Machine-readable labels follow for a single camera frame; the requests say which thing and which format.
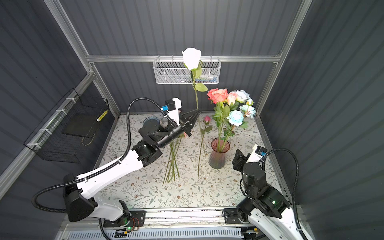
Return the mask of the deep pink rose stem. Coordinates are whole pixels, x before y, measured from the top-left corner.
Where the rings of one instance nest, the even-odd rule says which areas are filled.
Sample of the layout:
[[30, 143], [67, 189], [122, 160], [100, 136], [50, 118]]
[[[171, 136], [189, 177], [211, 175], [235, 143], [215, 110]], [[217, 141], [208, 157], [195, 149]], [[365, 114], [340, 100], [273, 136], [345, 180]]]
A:
[[212, 102], [214, 101], [214, 100], [213, 100], [213, 96], [214, 96], [214, 94], [217, 92], [217, 90], [218, 90], [218, 89], [211, 89], [211, 90], [209, 90], [208, 93], [207, 93], [208, 99], [211, 100]]

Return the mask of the white cream rose stem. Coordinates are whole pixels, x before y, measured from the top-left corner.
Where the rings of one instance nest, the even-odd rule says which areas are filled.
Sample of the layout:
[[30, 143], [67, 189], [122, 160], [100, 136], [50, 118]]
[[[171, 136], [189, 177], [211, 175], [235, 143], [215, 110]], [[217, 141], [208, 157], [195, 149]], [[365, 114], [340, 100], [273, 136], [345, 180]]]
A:
[[195, 48], [187, 48], [182, 51], [183, 61], [185, 67], [190, 71], [191, 80], [193, 89], [195, 91], [196, 105], [199, 109], [199, 97], [198, 92], [207, 92], [208, 88], [203, 83], [198, 83], [197, 79], [202, 75], [202, 65], [201, 61], [202, 51]]

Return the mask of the white spray rose stem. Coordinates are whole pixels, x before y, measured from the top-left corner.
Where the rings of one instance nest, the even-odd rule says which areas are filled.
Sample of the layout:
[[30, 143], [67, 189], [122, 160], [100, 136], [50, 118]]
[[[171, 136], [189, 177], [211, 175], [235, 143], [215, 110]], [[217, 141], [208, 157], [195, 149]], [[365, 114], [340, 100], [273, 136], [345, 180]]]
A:
[[256, 109], [253, 107], [253, 104], [254, 102], [251, 98], [237, 96], [234, 99], [233, 96], [228, 96], [226, 105], [222, 110], [222, 126], [224, 127], [222, 131], [224, 136], [221, 140], [224, 143], [220, 145], [221, 152], [224, 151], [228, 139], [236, 134], [235, 129], [246, 129], [248, 127], [246, 119], [253, 119], [256, 116]]

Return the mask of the red pink rose stem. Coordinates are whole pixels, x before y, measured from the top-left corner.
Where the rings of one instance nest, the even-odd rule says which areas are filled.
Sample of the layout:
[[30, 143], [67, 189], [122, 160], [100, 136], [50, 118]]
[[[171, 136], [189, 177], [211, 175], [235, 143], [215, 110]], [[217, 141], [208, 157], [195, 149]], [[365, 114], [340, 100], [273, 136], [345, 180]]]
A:
[[213, 91], [211, 100], [216, 105], [214, 107], [215, 115], [214, 120], [216, 121], [216, 125], [218, 128], [218, 139], [220, 140], [222, 135], [222, 130], [224, 127], [224, 123], [227, 120], [230, 109], [226, 105], [228, 98], [228, 90], [227, 89], [218, 89]]

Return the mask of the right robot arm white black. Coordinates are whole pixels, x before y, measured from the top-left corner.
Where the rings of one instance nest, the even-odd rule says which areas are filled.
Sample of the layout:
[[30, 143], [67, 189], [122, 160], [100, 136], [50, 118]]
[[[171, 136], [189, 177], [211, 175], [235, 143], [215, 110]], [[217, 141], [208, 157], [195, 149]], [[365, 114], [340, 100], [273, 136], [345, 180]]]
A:
[[311, 240], [312, 236], [302, 227], [296, 197], [288, 201], [283, 194], [267, 182], [265, 163], [276, 152], [289, 153], [296, 165], [293, 191], [299, 180], [299, 161], [296, 155], [285, 148], [268, 151], [256, 145], [244, 155], [236, 150], [233, 169], [241, 173], [240, 190], [245, 198], [237, 205], [237, 215], [242, 223], [250, 223], [270, 240]]

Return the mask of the light pink rose stem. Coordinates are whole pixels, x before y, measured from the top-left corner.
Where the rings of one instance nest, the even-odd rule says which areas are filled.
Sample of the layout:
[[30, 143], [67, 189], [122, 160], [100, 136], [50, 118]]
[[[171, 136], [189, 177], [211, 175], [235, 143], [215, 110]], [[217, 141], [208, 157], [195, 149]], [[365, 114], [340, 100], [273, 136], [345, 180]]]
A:
[[228, 93], [226, 105], [229, 107], [230, 112], [223, 127], [224, 142], [226, 142], [230, 137], [234, 135], [234, 129], [236, 128], [237, 120], [236, 120], [235, 114], [233, 113], [234, 111], [237, 110], [237, 107], [239, 105], [238, 102], [236, 101], [236, 97], [237, 95], [234, 91]]

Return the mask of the blue purple glass vase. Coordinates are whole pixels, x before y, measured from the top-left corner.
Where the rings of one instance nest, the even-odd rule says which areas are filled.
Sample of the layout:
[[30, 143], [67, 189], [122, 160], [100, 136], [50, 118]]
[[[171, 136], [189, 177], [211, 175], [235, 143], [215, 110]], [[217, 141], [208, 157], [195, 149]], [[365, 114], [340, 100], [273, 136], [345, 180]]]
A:
[[148, 117], [143, 122], [143, 128], [151, 128], [157, 130], [160, 126], [160, 120], [157, 117]]

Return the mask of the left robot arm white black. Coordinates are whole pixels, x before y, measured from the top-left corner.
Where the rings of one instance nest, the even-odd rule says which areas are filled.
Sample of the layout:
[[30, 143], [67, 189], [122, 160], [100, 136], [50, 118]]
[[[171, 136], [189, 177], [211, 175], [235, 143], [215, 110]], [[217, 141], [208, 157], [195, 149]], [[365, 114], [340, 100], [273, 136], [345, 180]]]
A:
[[142, 140], [130, 148], [125, 157], [77, 177], [65, 176], [66, 182], [83, 180], [64, 189], [69, 221], [78, 222], [93, 217], [108, 220], [121, 227], [132, 224], [133, 217], [124, 201], [111, 204], [97, 197], [97, 193], [121, 177], [153, 163], [162, 155], [161, 149], [180, 135], [190, 135], [200, 113], [199, 110], [177, 113], [180, 123], [177, 127], [171, 124], [163, 127], [157, 117], [147, 118], [139, 129]]

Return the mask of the pink glass vase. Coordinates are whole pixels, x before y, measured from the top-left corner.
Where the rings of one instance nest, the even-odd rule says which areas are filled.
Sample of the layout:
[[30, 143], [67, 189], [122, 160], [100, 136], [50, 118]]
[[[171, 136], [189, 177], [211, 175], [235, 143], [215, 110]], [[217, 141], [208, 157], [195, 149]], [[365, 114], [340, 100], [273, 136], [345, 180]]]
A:
[[219, 140], [219, 138], [215, 138], [211, 142], [212, 153], [209, 157], [209, 165], [213, 169], [221, 169], [224, 167], [227, 161], [227, 152], [230, 150], [230, 143], [226, 141], [224, 143], [223, 140]]

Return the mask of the single dark pink bud stem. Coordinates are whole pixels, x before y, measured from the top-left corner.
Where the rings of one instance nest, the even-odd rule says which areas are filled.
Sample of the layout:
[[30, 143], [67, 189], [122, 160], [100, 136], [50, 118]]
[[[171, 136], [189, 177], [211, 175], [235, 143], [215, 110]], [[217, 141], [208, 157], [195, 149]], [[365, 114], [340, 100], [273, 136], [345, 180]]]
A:
[[198, 160], [198, 177], [200, 176], [200, 162], [202, 158], [202, 154], [205, 155], [205, 144], [204, 144], [204, 138], [205, 134], [209, 133], [212, 130], [211, 126], [211, 117], [210, 116], [205, 116], [203, 119], [204, 126], [201, 126], [201, 122], [199, 122], [199, 127], [200, 127], [200, 133], [201, 133], [201, 142], [200, 142], [200, 152], [199, 152], [199, 160]]

